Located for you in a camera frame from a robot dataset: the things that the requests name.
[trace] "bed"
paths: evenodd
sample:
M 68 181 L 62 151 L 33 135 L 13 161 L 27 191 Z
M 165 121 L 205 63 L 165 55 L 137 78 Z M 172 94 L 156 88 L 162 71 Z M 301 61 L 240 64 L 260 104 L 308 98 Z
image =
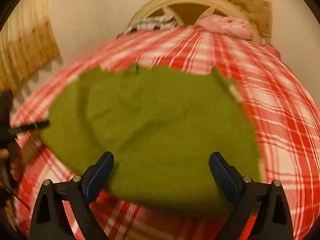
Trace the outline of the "bed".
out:
M 192 6 L 192 17 L 185 19 L 182 7 Z M 68 83 L 97 65 L 117 71 L 132 62 L 143 66 L 168 64 L 199 75 L 208 74 L 217 65 L 224 76 L 237 81 L 255 125 L 263 181 L 281 181 L 291 211 L 294 239 L 303 239 L 320 214 L 319 108 L 290 68 L 260 45 L 259 33 L 253 25 L 249 23 L 254 41 L 210 33 L 192 25 L 204 12 L 248 20 L 243 10 L 226 0 L 153 0 L 132 21 L 170 13 L 179 27 L 137 32 L 106 42 L 90 55 L 64 67 L 29 96 L 11 124 L 45 118 L 51 103 Z M 19 136 L 18 143 L 23 147 L 31 139 L 31 134 L 25 133 Z M 19 197 L 31 210 L 45 179 L 55 183 L 74 176 L 46 146 L 37 141 L 34 144 L 38 158 L 26 167 L 19 188 Z M 70 205 L 64 205 L 76 238 L 83 239 Z M 32 213 L 18 201 L 16 208 L 20 229 L 28 233 Z M 111 240 L 214 239 L 226 220 L 168 215 L 119 200 L 106 192 L 100 193 L 91 209 Z M 241 239 L 247 239 L 253 222 L 254 217 Z

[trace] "bedding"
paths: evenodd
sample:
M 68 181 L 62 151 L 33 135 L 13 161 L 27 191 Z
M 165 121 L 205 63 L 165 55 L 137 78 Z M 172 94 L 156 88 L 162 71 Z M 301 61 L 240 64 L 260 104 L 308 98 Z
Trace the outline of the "bedding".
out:
M 228 216 L 210 154 L 219 151 L 260 182 L 255 130 L 229 92 L 232 82 L 217 67 L 205 76 L 167 65 L 93 68 L 56 98 L 40 138 L 76 174 L 112 152 L 104 188 L 120 199 L 185 216 Z
M 288 66 L 255 41 L 214 34 L 183 26 L 141 32 L 108 41 L 94 53 L 63 68 L 35 91 L 11 120 L 12 125 L 37 121 L 65 86 L 97 65 L 117 71 L 132 62 L 163 65 L 205 75 L 215 65 L 222 75 L 234 78 L 249 118 L 257 133 L 260 174 L 263 182 L 278 179 L 283 184 L 292 216 L 294 239 L 302 239 L 320 213 L 320 111 L 305 87 Z M 23 146 L 30 133 L 19 136 Z M 41 183 L 70 180 L 68 170 L 46 147 L 26 171 L 19 197 L 31 209 Z M 83 239 L 72 215 L 65 209 L 77 239 Z M 16 202 L 20 228 L 28 232 L 31 213 Z M 101 192 L 91 209 L 111 240 L 114 239 L 214 239 L 226 218 L 182 218 L 121 201 Z M 254 217 L 241 239 L 248 237 Z

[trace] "hand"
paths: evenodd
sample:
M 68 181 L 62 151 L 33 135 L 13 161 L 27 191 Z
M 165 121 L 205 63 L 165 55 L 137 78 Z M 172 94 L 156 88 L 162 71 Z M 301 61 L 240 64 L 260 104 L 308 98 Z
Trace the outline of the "hand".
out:
M 9 151 L 7 149 L 0 149 L 0 162 L 6 161 L 9 158 Z M 23 176 L 24 166 L 22 163 L 22 158 L 19 154 L 13 162 L 10 163 L 10 173 L 14 180 L 20 181 Z

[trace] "green towel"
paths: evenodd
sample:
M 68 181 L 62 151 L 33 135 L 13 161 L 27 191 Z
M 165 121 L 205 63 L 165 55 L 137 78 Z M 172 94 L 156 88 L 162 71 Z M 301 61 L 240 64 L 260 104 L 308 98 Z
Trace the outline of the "green towel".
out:
M 41 139 L 76 174 L 112 152 L 105 189 L 121 199 L 183 215 L 228 215 L 232 206 L 212 177 L 210 154 L 219 151 L 260 181 L 255 130 L 229 93 L 231 83 L 216 67 L 207 76 L 167 66 L 94 68 L 56 98 Z

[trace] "pink floral pillowcase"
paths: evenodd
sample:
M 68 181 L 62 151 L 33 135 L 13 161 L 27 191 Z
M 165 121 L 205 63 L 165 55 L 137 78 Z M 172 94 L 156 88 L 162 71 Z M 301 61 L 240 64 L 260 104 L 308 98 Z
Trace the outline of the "pink floral pillowcase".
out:
M 233 17 L 225 17 L 217 14 L 204 14 L 204 18 L 196 23 L 206 31 L 229 35 L 244 40 L 252 40 L 253 32 L 248 23 Z

